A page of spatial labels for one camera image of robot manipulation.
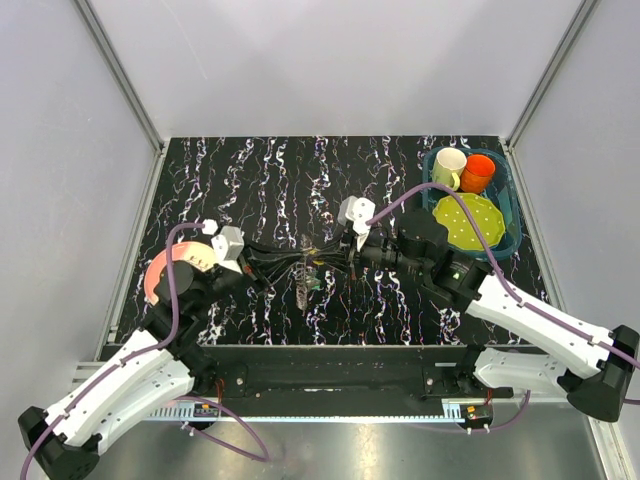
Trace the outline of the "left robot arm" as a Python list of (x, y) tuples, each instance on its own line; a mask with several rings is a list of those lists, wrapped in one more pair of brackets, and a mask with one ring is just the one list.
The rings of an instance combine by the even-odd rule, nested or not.
[(84, 479), (111, 445), (153, 411), (220, 388), (218, 363), (198, 343), (212, 304), (247, 287), (273, 285), (303, 258), (255, 243), (180, 242), (149, 265), (151, 305), (141, 326), (79, 387), (18, 419), (29, 453), (50, 479)]

